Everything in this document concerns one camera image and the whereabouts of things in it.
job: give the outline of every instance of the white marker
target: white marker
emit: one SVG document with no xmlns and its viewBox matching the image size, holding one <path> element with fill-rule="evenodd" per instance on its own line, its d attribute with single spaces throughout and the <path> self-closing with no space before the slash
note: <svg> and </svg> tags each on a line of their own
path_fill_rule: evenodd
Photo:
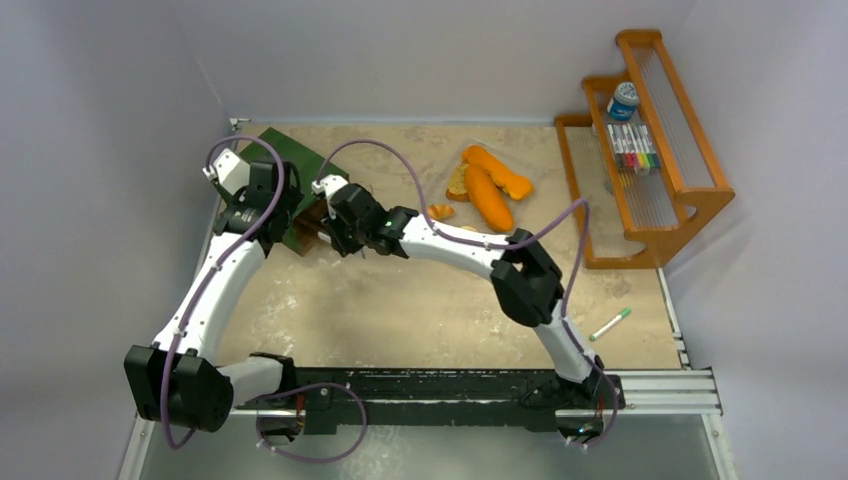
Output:
<svg viewBox="0 0 848 480">
<path fill-rule="evenodd" d="M 599 339 L 601 337 L 601 335 L 607 333 L 607 330 L 614 327 L 616 323 L 624 320 L 624 317 L 626 317 L 628 315 L 630 315 L 630 307 L 627 307 L 624 310 L 622 310 L 618 315 L 615 316 L 615 318 L 613 318 L 606 325 L 601 327 L 600 330 L 589 335 L 589 340 L 594 342 L 595 340 Z"/>
</svg>

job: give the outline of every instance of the wooden shelf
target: wooden shelf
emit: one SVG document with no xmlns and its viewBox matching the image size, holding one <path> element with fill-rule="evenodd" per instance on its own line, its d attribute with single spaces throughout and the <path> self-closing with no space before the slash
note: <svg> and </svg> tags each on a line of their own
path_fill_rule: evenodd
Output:
<svg viewBox="0 0 848 480">
<path fill-rule="evenodd" d="M 627 69 L 615 76 L 583 80 L 589 113 L 560 115 L 556 129 L 573 199 L 580 197 L 566 127 L 592 124 L 598 134 L 624 238 L 645 248 L 624 257 L 595 257 L 591 240 L 587 268 L 657 268 L 665 265 L 734 197 L 707 141 L 671 58 L 655 30 L 625 30 L 616 37 Z M 660 172 L 621 173 L 607 135 L 602 106 L 621 82 L 633 82 L 644 122 L 660 158 Z M 582 229 L 584 212 L 578 212 Z"/>
</svg>

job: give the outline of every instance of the gray wall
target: gray wall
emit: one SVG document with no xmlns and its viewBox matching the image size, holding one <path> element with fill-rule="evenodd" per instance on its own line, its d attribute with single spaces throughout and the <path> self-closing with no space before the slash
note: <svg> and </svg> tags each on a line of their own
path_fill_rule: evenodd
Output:
<svg viewBox="0 0 848 480">
<path fill-rule="evenodd" d="M 695 0 L 172 0 L 230 116 L 548 122 Z"/>
<path fill-rule="evenodd" d="M 737 197 L 669 268 L 743 478 L 848 470 L 848 4 L 700 0 L 672 55 Z"/>
<path fill-rule="evenodd" d="M 188 287 L 227 122 L 161 0 L 0 10 L 0 477 L 114 478 L 123 356 Z"/>
</svg>

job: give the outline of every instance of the marker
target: marker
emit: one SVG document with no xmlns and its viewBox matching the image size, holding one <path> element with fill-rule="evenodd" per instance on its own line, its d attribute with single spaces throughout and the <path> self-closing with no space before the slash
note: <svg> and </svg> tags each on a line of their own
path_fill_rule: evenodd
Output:
<svg viewBox="0 0 848 480">
<path fill-rule="evenodd" d="M 615 157 L 615 164 L 616 164 L 616 166 L 618 166 L 618 168 L 622 168 L 622 167 L 625 166 L 625 164 L 624 164 L 623 155 L 621 154 L 622 153 L 621 142 L 619 142 L 618 138 L 616 138 L 615 131 L 613 130 L 611 124 L 607 124 L 607 130 L 610 132 L 610 142 L 612 143 L 612 149 L 613 149 L 613 153 L 614 153 L 613 157 Z"/>
<path fill-rule="evenodd" d="M 651 151 L 651 155 L 654 156 L 654 163 L 657 168 L 660 168 L 660 156 L 657 155 L 657 149 L 654 147 L 654 141 L 651 139 L 651 134 L 648 132 L 648 126 L 642 124 L 642 133 L 645 134 L 645 140 L 648 142 L 648 150 Z"/>
<path fill-rule="evenodd" d="M 589 340 L 591 340 L 591 341 L 593 341 L 593 342 L 594 342 L 595 340 L 597 340 L 597 339 L 601 338 L 601 335 L 603 335 L 603 334 L 607 333 L 607 330 L 609 330 L 610 328 L 614 327 L 616 323 L 618 323 L 618 322 L 620 322 L 620 321 L 624 320 L 624 317 L 626 317 L 626 316 L 628 316 L 628 315 L 630 315 L 630 307 L 627 307 L 627 308 L 625 308 L 624 310 L 622 310 L 621 312 L 619 312 L 619 314 L 618 314 L 618 315 L 616 315 L 616 316 L 615 316 L 612 320 L 610 320 L 610 321 L 609 321 L 606 325 L 604 325 L 603 327 L 601 327 L 601 329 L 600 329 L 600 330 L 598 330 L 597 332 L 595 332 L 595 333 L 593 333 L 593 334 L 589 335 Z"/>
<path fill-rule="evenodd" d="M 633 138 L 636 139 L 636 145 L 639 146 L 639 155 L 645 159 L 646 168 L 653 168 L 651 152 L 648 151 L 648 146 L 645 145 L 645 141 L 642 139 L 642 129 L 639 128 L 639 125 L 631 125 L 630 131 L 633 132 Z"/>
<path fill-rule="evenodd" d="M 639 145 L 642 147 L 642 151 L 645 152 L 645 157 L 648 159 L 648 165 L 650 165 L 651 168 L 656 168 L 657 166 L 654 163 L 654 156 L 651 155 L 651 149 L 648 148 L 648 141 L 645 139 L 644 132 L 642 132 L 642 126 L 634 126 L 633 132 L 636 134 L 636 141 L 639 142 Z"/>
<path fill-rule="evenodd" d="M 636 137 L 633 136 L 633 129 L 630 127 L 629 123 L 624 125 L 624 133 L 627 135 L 627 140 L 630 142 L 630 145 L 633 146 L 633 154 L 636 155 L 637 167 L 639 170 L 647 170 L 648 163 L 639 149 L 639 144 L 636 143 Z"/>
<path fill-rule="evenodd" d="M 621 125 L 615 125 L 615 133 L 618 135 L 618 138 L 621 139 L 621 148 L 624 154 L 625 165 L 630 168 L 636 167 L 635 158 L 633 157 L 633 153 L 630 151 L 630 145 L 627 142 L 627 136 L 624 135 L 624 130 L 621 128 Z"/>
</svg>

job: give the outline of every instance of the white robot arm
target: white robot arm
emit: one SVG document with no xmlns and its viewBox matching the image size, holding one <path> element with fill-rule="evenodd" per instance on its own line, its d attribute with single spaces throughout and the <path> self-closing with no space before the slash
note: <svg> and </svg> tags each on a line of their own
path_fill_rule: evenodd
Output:
<svg viewBox="0 0 848 480">
<path fill-rule="evenodd" d="M 254 162 L 247 167 L 229 150 L 224 150 L 214 164 L 217 172 L 207 171 L 207 176 L 230 201 L 216 222 L 216 236 L 201 275 L 152 345 L 133 346 L 124 361 L 140 416 L 160 419 L 159 393 L 163 378 L 170 377 L 167 408 L 171 423 L 204 431 L 219 429 L 232 407 L 262 395 L 291 390 L 297 384 L 294 363 L 284 356 L 257 353 L 235 365 L 220 368 L 215 365 L 218 345 L 239 297 L 271 245 L 290 227 L 291 212 L 302 199 L 299 180 L 296 187 L 284 192 L 288 201 L 278 208 L 267 227 L 220 265 L 203 290 L 188 324 L 179 330 L 188 299 L 203 279 L 202 272 L 218 268 L 219 253 L 229 248 L 258 217 L 256 213 L 263 209 L 262 202 L 268 200 L 271 190 L 251 187 L 270 182 L 273 168 L 269 169 L 267 164 Z M 288 168 L 286 177 L 297 179 L 296 170 L 291 167 L 290 172 Z M 322 223 L 331 245 L 342 256 L 368 247 L 381 255 L 446 263 L 490 281 L 504 313 L 539 337 L 551 355 L 560 383 L 577 391 L 591 392 L 597 387 L 599 380 L 587 358 L 599 365 L 600 359 L 588 348 L 571 320 L 561 318 L 562 272 L 541 245 L 533 243 L 517 250 L 498 250 L 457 243 L 435 234 L 418 211 L 404 207 L 387 211 L 367 190 L 342 177 L 331 175 L 311 187 L 327 201 L 328 215 Z M 455 237 L 486 245 L 516 244 L 530 236 L 520 229 L 506 236 L 480 234 L 441 223 L 436 227 Z M 561 322 L 568 323 L 576 342 Z M 164 358 L 175 331 L 180 331 L 183 338 L 175 351 L 171 372 L 163 375 Z"/>
</svg>

